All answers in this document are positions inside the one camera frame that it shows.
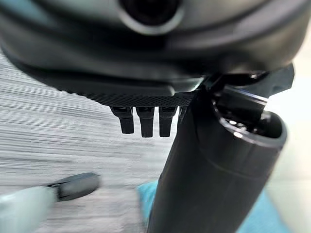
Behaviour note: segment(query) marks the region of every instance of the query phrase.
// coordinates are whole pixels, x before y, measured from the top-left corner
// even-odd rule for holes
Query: camera lens
[[[146,26],[163,25],[176,14],[181,0],[120,0],[124,10]]]

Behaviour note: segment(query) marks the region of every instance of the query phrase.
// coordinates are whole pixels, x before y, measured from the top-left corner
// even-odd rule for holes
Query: black plastic housing
[[[70,89],[66,80],[75,87],[72,77],[79,74],[86,82],[94,75],[88,84],[94,89],[107,80],[116,85],[129,80],[129,86],[145,81],[158,87],[149,93],[172,96],[195,90],[209,73],[288,65],[305,37],[310,4],[269,0],[215,27],[144,36],[60,16],[33,0],[0,0],[0,42],[15,64],[27,65],[27,73],[40,73],[42,82],[63,90]]]

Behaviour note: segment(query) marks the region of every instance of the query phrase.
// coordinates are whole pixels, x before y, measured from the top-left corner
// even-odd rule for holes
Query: black mount
[[[264,123],[269,120],[269,114],[262,114],[268,98],[278,92],[290,89],[293,80],[294,67],[292,64],[270,73],[214,75],[209,76],[203,82],[201,87],[193,93],[192,99],[199,92],[207,92],[228,122],[236,123],[242,129],[260,134]],[[180,107],[179,124],[188,106]],[[113,114],[119,118],[122,132],[134,133],[133,107],[110,108]],[[176,111],[177,106],[159,107],[161,137],[171,135],[172,118]],[[155,107],[136,107],[136,112],[140,119],[142,137],[152,137]]]

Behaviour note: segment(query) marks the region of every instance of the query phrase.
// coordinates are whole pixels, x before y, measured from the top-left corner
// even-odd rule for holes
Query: black clip
[[[171,135],[172,119],[176,111],[177,107],[159,107],[160,137],[169,137]]]
[[[122,133],[134,133],[133,108],[132,107],[110,107],[113,115],[119,118]]]
[[[152,137],[154,126],[154,107],[136,107],[137,115],[140,119],[141,136]]]

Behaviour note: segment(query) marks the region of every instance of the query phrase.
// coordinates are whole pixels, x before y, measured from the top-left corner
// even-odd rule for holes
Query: black tube
[[[233,233],[247,216],[286,141],[272,114],[266,134],[243,132],[198,98],[166,162],[147,233]]]

